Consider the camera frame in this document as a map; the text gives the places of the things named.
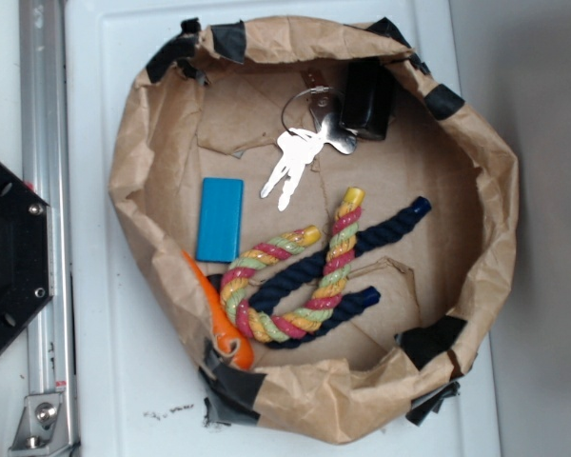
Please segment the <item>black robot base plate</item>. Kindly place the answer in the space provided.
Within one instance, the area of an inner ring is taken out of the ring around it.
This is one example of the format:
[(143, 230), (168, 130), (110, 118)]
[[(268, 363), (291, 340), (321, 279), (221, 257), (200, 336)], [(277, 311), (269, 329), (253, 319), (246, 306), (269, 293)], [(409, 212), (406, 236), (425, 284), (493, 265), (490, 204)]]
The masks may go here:
[(0, 163), (0, 355), (51, 298), (48, 205)]

